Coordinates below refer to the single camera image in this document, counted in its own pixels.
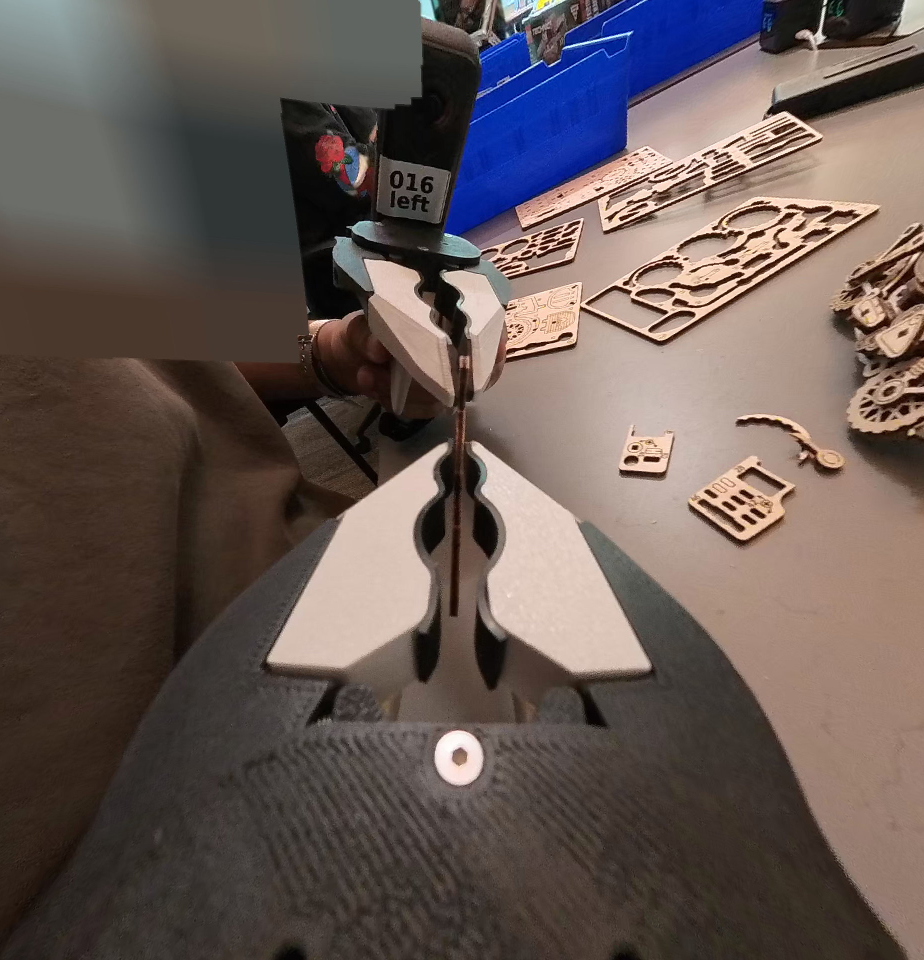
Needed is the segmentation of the wooden motorcycle model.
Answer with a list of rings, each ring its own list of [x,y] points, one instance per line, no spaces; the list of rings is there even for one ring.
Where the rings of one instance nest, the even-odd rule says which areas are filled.
[[[924,224],[856,266],[833,297],[852,330],[861,381],[849,399],[856,434],[924,444]]]

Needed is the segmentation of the person's left hand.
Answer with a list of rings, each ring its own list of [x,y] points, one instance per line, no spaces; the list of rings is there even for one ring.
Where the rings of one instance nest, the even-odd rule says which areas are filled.
[[[331,392],[389,405],[392,356],[361,311],[322,322],[312,340],[312,357]]]

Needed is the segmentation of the person's left forearm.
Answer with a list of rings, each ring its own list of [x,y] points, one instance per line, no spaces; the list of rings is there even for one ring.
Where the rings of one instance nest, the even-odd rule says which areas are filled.
[[[303,402],[323,395],[318,380],[300,359],[293,363],[237,362],[234,366],[265,403]]]

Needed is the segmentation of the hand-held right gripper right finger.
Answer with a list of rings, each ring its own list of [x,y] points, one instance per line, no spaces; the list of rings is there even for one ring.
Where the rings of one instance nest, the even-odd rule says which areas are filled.
[[[650,659],[580,521],[478,441],[468,444],[472,535],[486,557],[475,655],[490,690],[640,678]]]

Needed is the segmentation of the long wooden parts sheet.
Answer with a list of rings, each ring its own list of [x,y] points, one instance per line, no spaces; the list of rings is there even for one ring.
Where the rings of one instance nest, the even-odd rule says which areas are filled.
[[[600,198],[601,230],[611,234],[643,222],[684,199],[815,146],[821,139],[818,131],[788,112],[770,116]]]

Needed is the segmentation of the blue plastic bin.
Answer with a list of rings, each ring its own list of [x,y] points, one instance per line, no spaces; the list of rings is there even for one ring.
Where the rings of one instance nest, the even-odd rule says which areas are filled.
[[[636,99],[753,38],[761,1],[621,2],[607,11],[612,32],[630,33],[629,98]]]
[[[476,98],[446,230],[468,230],[623,151],[630,31],[569,45]]]
[[[518,74],[532,66],[528,40],[522,31],[487,46],[480,52],[480,59],[483,77],[491,72],[500,72],[502,76]]]

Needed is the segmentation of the black printed shirt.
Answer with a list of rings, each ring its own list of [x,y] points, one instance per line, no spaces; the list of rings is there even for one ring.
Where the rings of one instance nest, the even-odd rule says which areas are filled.
[[[336,287],[336,238],[369,219],[376,182],[377,112],[368,106],[280,100],[309,318],[335,319],[359,307]]]

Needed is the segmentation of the small wooden parts sheet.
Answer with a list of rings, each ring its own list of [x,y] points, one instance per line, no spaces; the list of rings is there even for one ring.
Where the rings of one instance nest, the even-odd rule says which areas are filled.
[[[584,230],[578,218],[482,249],[482,258],[509,280],[572,263]]]

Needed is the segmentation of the hook-shaped wooden part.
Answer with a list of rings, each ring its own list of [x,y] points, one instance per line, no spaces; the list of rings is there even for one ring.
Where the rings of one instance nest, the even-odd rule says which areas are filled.
[[[461,551],[461,498],[465,481],[466,405],[469,399],[471,358],[461,353],[458,358],[458,384],[454,406],[454,434],[451,462],[452,489],[450,496],[451,536],[449,547],[448,613],[458,617]]]

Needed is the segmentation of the dark product box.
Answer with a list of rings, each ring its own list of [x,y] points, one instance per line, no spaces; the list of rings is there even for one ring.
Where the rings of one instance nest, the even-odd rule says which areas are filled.
[[[533,6],[523,21],[530,66],[555,64],[561,57],[567,34],[585,19],[583,2],[555,2]]]

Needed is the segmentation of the black battery charger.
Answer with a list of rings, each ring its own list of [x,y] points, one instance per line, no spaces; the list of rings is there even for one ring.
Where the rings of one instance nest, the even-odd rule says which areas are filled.
[[[814,45],[824,6],[824,1],[763,1],[759,49],[775,55],[803,42]]]
[[[821,31],[827,40],[847,42],[883,29],[898,18],[895,1],[826,1]]]

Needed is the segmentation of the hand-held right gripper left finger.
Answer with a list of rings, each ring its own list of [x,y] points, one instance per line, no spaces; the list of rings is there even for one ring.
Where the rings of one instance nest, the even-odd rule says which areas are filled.
[[[442,627],[433,553],[452,461],[445,442],[343,513],[267,656],[271,670],[369,688],[432,677]]]

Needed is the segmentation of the curved toothed wooden piece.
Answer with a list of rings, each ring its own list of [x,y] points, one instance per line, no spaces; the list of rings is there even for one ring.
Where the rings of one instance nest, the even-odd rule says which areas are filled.
[[[803,425],[780,414],[753,413],[742,414],[735,418],[737,426],[771,426],[785,431],[798,445],[796,461],[802,466],[812,462],[824,472],[837,473],[844,470],[846,459],[840,451],[820,446]]]

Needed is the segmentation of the black flat device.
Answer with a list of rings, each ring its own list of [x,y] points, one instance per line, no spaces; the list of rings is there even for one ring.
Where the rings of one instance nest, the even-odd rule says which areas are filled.
[[[778,84],[764,114],[810,118],[924,86],[924,47],[856,57]]]

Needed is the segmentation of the black metal frame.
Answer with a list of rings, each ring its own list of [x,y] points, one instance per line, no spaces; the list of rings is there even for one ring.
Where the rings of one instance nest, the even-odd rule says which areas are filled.
[[[379,483],[381,408],[366,399],[323,399],[287,415],[282,427],[310,483],[360,499]]]

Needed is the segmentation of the engraved small wooden sheet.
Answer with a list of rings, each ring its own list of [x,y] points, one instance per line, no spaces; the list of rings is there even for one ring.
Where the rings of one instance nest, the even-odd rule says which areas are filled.
[[[572,349],[578,338],[583,284],[518,297],[505,311],[506,360]]]

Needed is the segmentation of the small square wooden piece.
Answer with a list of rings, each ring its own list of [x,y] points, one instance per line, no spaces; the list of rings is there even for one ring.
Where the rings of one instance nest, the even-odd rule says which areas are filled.
[[[671,462],[674,439],[675,433],[671,429],[657,436],[643,436],[637,434],[634,423],[630,424],[618,471],[628,475],[665,476]]]

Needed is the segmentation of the slotted wooden piece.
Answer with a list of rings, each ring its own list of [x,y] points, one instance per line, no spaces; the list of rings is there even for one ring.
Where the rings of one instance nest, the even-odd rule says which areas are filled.
[[[785,498],[795,485],[767,470],[751,455],[688,498],[687,506],[739,544],[782,521]]]

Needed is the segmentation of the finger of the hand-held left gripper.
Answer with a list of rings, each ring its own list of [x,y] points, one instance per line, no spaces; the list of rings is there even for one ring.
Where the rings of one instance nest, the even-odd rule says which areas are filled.
[[[460,356],[468,358],[468,379],[465,397],[474,399],[489,389],[499,356],[504,353],[506,298],[501,295],[493,279],[506,286],[505,278],[497,270],[445,270],[442,280],[457,294],[455,316],[461,320],[461,335],[457,348]]]
[[[416,382],[456,413],[464,411],[464,386],[450,334],[432,318],[432,307],[419,293],[418,270],[386,259],[365,259],[372,286],[365,307],[369,328],[392,360],[392,411],[405,412],[408,393]]]

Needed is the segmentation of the grey desk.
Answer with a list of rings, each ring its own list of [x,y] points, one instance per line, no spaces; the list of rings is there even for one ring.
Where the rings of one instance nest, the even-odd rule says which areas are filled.
[[[754,690],[848,873],[924,958],[924,444],[854,442],[857,364],[831,297],[861,261],[924,223],[924,86],[819,118],[823,140],[750,178],[612,233],[590,204],[576,258],[517,297],[586,295],[754,196],[879,205],[667,344],[582,315],[576,346],[506,368],[472,436],[609,535],[702,623]],[[787,417],[843,470],[800,465]],[[619,472],[628,427],[674,431],[662,477]],[[795,485],[784,516],[738,543],[689,498],[755,455]]]

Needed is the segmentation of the brown sweater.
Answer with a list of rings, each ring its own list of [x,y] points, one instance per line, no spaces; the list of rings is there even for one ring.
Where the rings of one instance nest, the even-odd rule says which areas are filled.
[[[0,355],[0,953],[180,657],[332,511],[235,364]]]

